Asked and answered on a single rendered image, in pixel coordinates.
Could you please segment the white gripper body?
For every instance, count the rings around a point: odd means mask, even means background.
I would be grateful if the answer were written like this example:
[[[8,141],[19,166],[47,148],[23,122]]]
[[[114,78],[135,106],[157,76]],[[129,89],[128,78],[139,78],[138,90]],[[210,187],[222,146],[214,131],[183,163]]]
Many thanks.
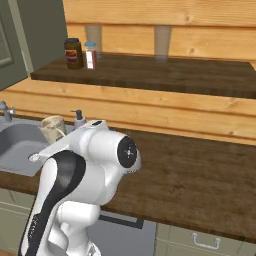
[[[47,159],[49,159],[56,153],[59,153],[65,150],[71,151],[76,155],[81,156],[80,150],[76,149],[76,146],[79,145],[81,135],[82,135],[82,130],[76,129],[75,131],[69,133],[67,136],[47,146],[40,152],[33,153],[28,157],[28,160],[33,163],[38,161],[40,161],[41,163],[45,163]]]

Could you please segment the pale green base cabinet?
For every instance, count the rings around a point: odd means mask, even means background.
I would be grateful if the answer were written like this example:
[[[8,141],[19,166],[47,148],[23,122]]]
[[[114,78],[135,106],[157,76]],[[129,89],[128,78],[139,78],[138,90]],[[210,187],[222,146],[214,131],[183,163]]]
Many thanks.
[[[17,254],[34,195],[0,188],[0,248]]]

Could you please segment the grey-green cabinet door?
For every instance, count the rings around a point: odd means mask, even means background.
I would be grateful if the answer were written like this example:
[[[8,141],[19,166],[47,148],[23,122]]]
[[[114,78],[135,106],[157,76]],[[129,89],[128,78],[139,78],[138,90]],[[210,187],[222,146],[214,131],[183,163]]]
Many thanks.
[[[0,0],[0,91],[24,80],[27,70],[8,0]]]

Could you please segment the grey soap dispenser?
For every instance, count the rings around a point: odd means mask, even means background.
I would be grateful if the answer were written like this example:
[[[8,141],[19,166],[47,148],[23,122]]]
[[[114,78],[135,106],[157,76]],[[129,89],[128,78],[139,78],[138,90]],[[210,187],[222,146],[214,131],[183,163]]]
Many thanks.
[[[77,129],[86,123],[86,118],[80,109],[75,110],[75,113],[76,117],[74,118],[74,129]]]

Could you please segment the grey sink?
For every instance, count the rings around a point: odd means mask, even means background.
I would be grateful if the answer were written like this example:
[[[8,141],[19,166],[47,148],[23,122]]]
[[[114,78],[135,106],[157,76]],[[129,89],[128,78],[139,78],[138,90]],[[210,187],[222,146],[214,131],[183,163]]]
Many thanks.
[[[39,121],[0,118],[0,171],[32,177],[58,150],[39,129]]]

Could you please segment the grey tap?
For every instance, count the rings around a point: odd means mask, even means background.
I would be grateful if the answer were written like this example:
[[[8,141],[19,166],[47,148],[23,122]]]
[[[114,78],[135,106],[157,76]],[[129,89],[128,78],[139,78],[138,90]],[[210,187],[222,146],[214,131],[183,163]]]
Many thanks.
[[[4,112],[4,117],[7,122],[11,122],[12,116],[16,114],[16,110],[14,108],[8,109],[5,101],[0,102],[0,110]]]

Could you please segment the dark brown labelled jar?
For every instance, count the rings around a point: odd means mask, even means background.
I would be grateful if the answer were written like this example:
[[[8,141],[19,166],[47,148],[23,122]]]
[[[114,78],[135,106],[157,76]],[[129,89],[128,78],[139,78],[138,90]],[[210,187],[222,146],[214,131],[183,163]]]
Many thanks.
[[[64,42],[65,57],[69,69],[80,69],[84,66],[81,43],[78,38],[67,38]]]

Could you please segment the blue-lidded spice shaker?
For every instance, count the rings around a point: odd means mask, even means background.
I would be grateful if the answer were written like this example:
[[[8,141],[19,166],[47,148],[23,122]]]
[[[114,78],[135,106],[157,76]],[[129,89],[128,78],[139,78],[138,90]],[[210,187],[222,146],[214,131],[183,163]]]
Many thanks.
[[[87,68],[94,70],[96,68],[96,62],[97,62],[96,43],[87,41],[84,43],[84,46],[86,48],[85,58],[86,58]]]

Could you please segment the grey dishwasher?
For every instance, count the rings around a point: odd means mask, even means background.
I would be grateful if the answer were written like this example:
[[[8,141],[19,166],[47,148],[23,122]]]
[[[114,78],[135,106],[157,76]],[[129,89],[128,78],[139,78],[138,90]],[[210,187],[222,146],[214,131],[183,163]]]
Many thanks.
[[[102,211],[88,235],[102,256],[154,256],[155,222]]]

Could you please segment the pale green drawer front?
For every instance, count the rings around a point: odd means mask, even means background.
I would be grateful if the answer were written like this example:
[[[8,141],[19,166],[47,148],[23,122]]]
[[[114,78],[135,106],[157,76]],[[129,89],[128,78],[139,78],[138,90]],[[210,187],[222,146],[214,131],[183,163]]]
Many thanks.
[[[154,256],[256,256],[256,244],[158,224]]]

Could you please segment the pale shelf bracket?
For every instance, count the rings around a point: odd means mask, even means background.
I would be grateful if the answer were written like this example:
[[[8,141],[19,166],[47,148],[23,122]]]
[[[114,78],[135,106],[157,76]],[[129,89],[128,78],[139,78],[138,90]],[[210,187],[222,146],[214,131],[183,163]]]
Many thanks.
[[[156,25],[154,27],[154,55],[157,61],[166,62],[169,56],[172,27]]]
[[[102,52],[102,26],[98,24],[87,24],[84,29],[86,40],[96,43],[95,49],[98,58],[100,58]]]

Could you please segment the grey-green wall cabinet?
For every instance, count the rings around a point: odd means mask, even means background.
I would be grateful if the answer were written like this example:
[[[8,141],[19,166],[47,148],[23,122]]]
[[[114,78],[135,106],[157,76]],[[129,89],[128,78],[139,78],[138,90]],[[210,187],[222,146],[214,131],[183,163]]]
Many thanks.
[[[63,1],[8,0],[8,2],[29,77],[35,70],[64,56],[67,29]]]

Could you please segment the dark wooden wall shelf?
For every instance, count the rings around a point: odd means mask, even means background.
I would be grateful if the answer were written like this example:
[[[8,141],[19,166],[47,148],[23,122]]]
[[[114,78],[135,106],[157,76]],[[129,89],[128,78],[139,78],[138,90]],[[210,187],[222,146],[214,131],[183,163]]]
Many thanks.
[[[61,57],[31,73],[34,80],[256,99],[248,62],[103,54],[96,68],[71,70]]]

